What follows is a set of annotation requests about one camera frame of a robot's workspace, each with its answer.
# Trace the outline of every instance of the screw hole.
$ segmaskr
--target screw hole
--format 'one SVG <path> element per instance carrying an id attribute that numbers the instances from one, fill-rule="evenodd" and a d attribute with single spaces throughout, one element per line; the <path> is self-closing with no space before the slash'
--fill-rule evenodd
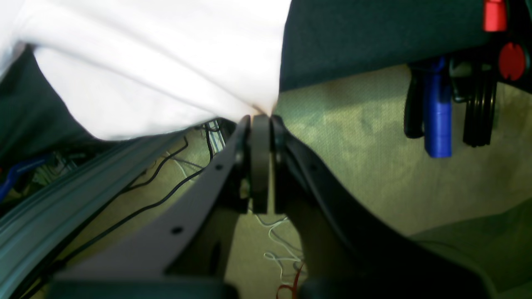
<path id="1" fill-rule="evenodd" d="M 183 232 L 183 228 L 180 227 L 180 226 L 172 228 L 172 234 L 173 235 L 180 234 L 181 232 Z"/>

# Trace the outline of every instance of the white fabric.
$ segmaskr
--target white fabric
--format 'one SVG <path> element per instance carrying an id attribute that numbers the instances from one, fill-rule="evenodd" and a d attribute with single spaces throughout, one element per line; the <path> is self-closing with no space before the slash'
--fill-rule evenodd
<path id="1" fill-rule="evenodd" d="M 35 46 L 39 67 L 94 136 L 128 139 L 277 102 L 290 0 L 4 0 L 0 78 Z"/>

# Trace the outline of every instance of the red cap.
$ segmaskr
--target red cap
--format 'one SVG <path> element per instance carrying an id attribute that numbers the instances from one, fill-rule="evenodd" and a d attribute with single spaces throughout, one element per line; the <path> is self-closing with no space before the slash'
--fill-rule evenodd
<path id="1" fill-rule="evenodd" d="M 504 0 L 484 0 L 484 31 L 506 31 L 507 27 Z"/>
<path id="2" fill-rule="evenodd" d="M 512 42 L 502 47 L 499 53 L 499 72 L 506 80 L 518 80 L 527 69 L 525 51 L 519 44 Z"/>

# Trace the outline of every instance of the blue plastic part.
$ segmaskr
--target blue plastic part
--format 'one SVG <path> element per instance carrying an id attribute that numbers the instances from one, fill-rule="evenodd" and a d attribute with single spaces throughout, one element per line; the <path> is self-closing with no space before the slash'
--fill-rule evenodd
<path id="1" fill-rule="evenodd" d="M 425 151 L 433 158 L 452 155 L 452 89 L 444 57 L 410 65 L 423 72 Z"/>
<path id="2" fill-rule="evenodd" d="M 16 181 L 20 178 L 22 174 L 43 165 L 44 163 L 46 163 L 46 161 L 48 161 L 49 158 L 50 155 L 40 156 L 37 158 L 22 161 L 10 168 L 4 183 L 0 185 L 0 203 L 4 200 L 9 190 L 13 188 L 13 185 L 15 185 Z"/>

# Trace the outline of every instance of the dark green fabric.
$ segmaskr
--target dark green fabric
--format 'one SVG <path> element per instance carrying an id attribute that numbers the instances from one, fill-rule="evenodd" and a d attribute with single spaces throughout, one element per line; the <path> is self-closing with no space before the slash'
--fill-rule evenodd
<path id="1" fill-rule="evenodd" d="M 26 50 L 0 84 L 0 167 L 88 140 Z"/>
<path id="2" fill-rule="evenodd" d="M 292 0 L 281 91 L 488 42 L 482 0 Z"/>

